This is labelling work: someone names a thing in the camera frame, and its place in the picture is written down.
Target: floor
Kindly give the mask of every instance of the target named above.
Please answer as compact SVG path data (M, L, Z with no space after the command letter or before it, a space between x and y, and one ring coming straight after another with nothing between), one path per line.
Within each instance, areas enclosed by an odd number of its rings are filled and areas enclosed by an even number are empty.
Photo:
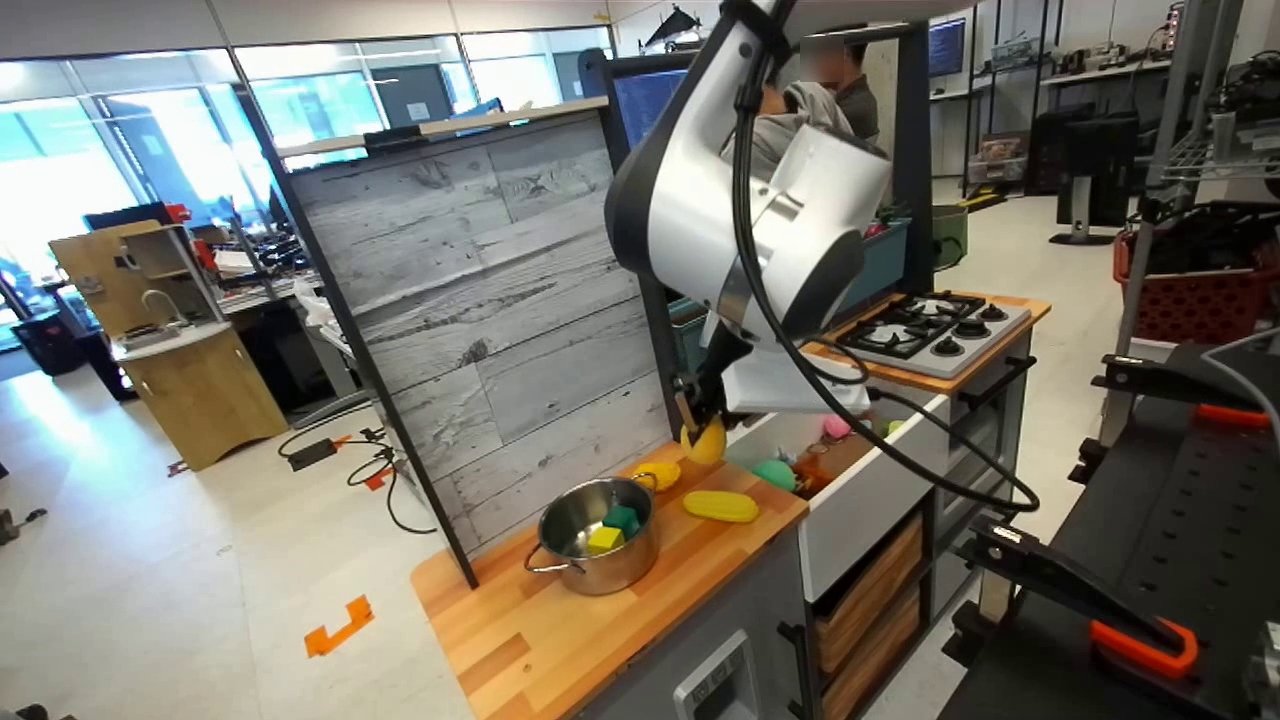
M1047 218L1051 201L974 212L969 260L939 277L939 287L1055 305L1036 331L1022 414L1018 477L1045 494L1022 521L1032 531L1051 531L1074 501L1065 470L1094 430L1087 375L1121 314L1107 249L1045 242ZM443 541L396 531L381 494L342 484L359 446L288 470L274 442L260 442L200 477L166 477L175 452L147 411L113 403L93 372L3 379L0 435L13 470L0 509L50 512L0 549L0 709L38 700L75 720L468 714L407 591L407 572ZM306 658L304 636L339 629L357 595L374 618ZM939 638L870 714L935 714L959 680Z

